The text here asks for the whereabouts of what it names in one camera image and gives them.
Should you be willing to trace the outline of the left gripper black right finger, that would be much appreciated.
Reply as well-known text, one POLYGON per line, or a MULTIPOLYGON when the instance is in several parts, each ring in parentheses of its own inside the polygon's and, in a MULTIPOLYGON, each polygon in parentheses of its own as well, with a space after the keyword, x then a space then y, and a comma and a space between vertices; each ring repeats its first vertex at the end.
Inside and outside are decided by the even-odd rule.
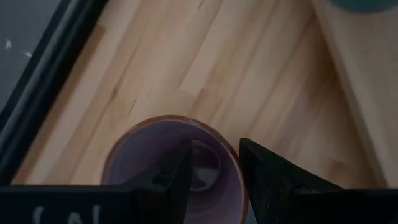
POLYGON ((341 189, 248 138, 239 140, 239 163, 257 224, 285 224, 296 190, 341 189))

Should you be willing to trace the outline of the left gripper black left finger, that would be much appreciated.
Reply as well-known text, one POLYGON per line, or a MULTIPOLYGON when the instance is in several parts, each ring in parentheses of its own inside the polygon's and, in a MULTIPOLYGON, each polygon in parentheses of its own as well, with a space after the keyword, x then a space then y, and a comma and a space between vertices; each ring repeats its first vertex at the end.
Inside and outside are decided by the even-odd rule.
POLYGON ((192 178, 192 142, 182 141, 130 180, 132 224, 183 224, 192 178))

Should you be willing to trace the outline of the purple mug with brown rim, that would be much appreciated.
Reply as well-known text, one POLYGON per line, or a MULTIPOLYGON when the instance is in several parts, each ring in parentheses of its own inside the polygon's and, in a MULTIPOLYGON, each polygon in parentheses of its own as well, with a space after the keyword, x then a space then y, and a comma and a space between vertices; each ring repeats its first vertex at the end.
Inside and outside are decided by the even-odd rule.
POLYGON ((184 224, 245 224, 248 195, 239 158, 230 143, 205 123, 178 115, 144 120, 124 133, 109 153, 101 181, 121 184, 192 142, 192 180, 184 224))

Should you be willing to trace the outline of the black aluminium station frame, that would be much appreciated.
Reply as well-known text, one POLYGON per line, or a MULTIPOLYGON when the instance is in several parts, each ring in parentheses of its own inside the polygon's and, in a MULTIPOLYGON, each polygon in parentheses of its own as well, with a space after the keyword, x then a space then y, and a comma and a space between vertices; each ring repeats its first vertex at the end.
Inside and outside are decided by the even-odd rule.
POLYGON ((109 0, 0 0, 0 186, 9 185, 109 0))

